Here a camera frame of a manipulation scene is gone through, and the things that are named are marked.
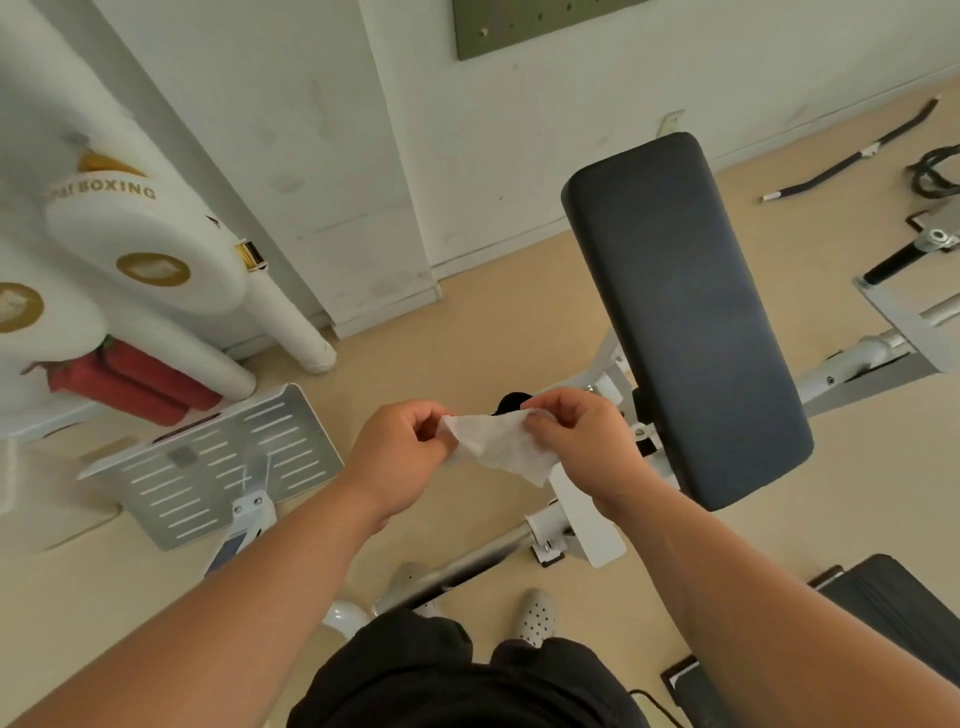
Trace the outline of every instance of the beige floor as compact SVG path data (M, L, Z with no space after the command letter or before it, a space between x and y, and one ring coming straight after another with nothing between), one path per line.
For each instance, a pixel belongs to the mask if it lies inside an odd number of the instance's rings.
M903 217L921 205L900 170L922 152L957 141L960 83L952 91L927 125L801 198L756 203L761 194L805 179L897 126L926 94L720 175L793 371L886 328L849 281L910 239ZM960 254L932 255L896 286L926 305L956 292L951 282L960 280L958 274ZM425 397L462 413L489 412L508 391L538 390L583 369L608 326L570 234L445 280L443 288L441 303L341 342L330 375L305 376L280 351L265 352L250 366L264 383L302 384L346 453L383 402ZM815 419L813 457L720 518L802 577L890 553L960 612L960 458L953 436L960 431L958 381L934 377ZM95 440L83 433L71 437ZM397 563L441 563L543 503L542 492L513 476L468 464L448 467L420 503L364 547L343 594L369 604ZM0 722L188 589L210 548L205 540L159 554L121 517L29 563L0 564ZM564 636L593 647L626 685L667 699L658 675L687 649L633 553L603 570L575 559L542 570L521 553L445 596L442 607L463 622L484 660L530 586L554 593ZM283 723L313 671L341 642L336 633L318 630L273 724Z

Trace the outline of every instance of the baseboard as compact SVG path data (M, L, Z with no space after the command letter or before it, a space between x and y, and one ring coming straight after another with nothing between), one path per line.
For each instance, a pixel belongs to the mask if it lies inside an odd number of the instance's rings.
M719 172L721 169L733 167L740 162L748 161L754 157L759 157L767 152L773 152L775 149L785 147L787 144L792 144L799 139L803 139L805 136L810 136L811 134L821 132L824 129L832 127L834 124L839 124L857 116L861 116L865 113L882 109L888 104L899 99L901 96L905 96L913 91L919 91L925 87L935 86L949 80L951 77L956 76L957 74L960 74L960 63L956 63L955 65L944 68L943 70L922 76L919 79L908 81L906 84L899 85L896 88L891 88L889 91L884 91L877 96L871 96L869 99L857 102L852 106L848 106L838 111L833 111L824 116L820 116L819 118L816 118L813 121L808 121L799 127L776 134L774 136L770 136L766 139L762 139L759 142L750 144L742 149L736 150L735 152L730 152L720 157L711 159L710 168L714 172ZM869 141L869 139L864 139L864 146L866 146Z
M390 319L395 319L397 316L402 316L405 313L410 313L410 311L416 310L421 306L428 305L429 303L435 303L441 300L444 297L443 292L440 290L439 285L435 285L433 288L428 288L425 291L420 291L415 293L413 296L408 296L405 299L397 301L396 303L390 303L389 305L382 306L377 308L375 311L370 313L365 313L356 318L345 321L342 324L334 324L333 331L341 339L345 339L348 336L352 336L355 333L360 333L360 331L366 330L367 328L379 326Z
M313 316L307 316L307 321L316 328L327 328L333 324L326 311L319 311L313 314ZM273 346L276 346L274 337L269 333L261 333L258 336L254 336L253 339L247 339L247 341L234 344L232 347L225 349L224 353L231 359L240 361L241 359L249 359L254 354L264 352Z
M478 251L470 251L459 257L447 260L433 266L431 270L433 271L434 278L437 280L449 278L458 273L468 271L470 268L476 268L478 265L489 263L491 260L496 260L503 255L513 253L521 248L526 248L528 245L539 243L541 240L546 240L548 237L553 237L569 229L570 224L566 221L565 217L562 217L559 220L553 220L527 232L522 232L506 240L488 245L486 248L481 248Z

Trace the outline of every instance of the electrical outlet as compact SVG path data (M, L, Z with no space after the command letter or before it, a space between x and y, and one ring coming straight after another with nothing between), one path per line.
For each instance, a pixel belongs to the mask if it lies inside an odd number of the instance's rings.
M657 139L661 136L667 136L669 133L676 133L680 130L680 120L684 117L686 109L679 111L670 111L660 122L660 130L657 132Z

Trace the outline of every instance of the red pad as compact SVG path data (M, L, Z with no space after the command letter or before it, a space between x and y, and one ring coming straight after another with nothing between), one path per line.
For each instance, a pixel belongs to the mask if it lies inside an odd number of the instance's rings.
M100 351L103 361L117 374L137 381L187 407L212 409L223 399L196 379L118 339L108 339Z
M47 383L51 392L73 392L165 427L176 425L189 411L186 405L107 369L97 352L49 368Z

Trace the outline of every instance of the white wipe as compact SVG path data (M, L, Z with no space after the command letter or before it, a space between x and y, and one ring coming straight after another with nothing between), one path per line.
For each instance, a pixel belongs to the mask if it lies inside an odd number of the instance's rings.
M446 416L440 420L440 429L449 430L460 443L453 453L453 459L472 457L480 465L522 475L542 488L560 458L541 448L523 426L523 421L531 412L556 422L556 418L546 410L523 409L496 416Z

